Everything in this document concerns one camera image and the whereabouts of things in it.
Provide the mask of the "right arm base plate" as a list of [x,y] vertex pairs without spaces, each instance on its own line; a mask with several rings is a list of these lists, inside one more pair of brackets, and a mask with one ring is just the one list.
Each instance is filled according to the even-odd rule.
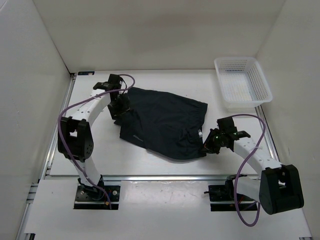
[[[211,212],[235,212],[234,197],[228,192],[225,185],[209,185],[208,190],[203,192],[209,196]],[[240,211],[257,211],[257,203],[245,195],[237,194]]]

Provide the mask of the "dark navy shorts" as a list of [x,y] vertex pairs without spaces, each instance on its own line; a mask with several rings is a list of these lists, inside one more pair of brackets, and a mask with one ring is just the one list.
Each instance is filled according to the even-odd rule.
[[133,87],[128,91],[130,111],[114,123],[119,137],[175,161],[203,158],[199,133],[208,104],[170,92]]

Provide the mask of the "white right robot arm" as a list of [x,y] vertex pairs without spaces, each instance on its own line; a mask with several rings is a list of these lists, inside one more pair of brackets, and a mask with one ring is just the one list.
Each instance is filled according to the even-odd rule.
[[304,206],[298,169],[270,157],[247,132],[211,129],[203,146],[211,154],[218,154],[221,148],[227,148],[243,159],[248,158],[247,164],[258,174],[259,180],[244,174],[227,177],[224,193],[230,200],[246,196],[260,203],[269,215]]

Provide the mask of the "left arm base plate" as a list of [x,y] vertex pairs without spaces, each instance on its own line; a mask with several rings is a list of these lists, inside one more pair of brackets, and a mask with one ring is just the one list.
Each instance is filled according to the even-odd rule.
[[104,191],[94,190],[92,187],[86,187],[78,184],[75,193],[73,208],[75,210],[118,210],[121,186],[104,185]]

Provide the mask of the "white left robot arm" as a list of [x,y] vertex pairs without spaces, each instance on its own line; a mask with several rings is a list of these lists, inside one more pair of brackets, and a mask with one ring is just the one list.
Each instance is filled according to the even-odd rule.
[[126,85],[120,75],[116,80],[98,82],[94,85],[89,99],[68,107],[65,111],[79,106],[72,115],[59,116],[58,151],[74,165],[79,175],[80,186],[93,200],[100,200],[105,194],[103,177],[95,167],[92,153],[94,140],[91,127],[105,108],[113,120],[118,120],[130,111]]

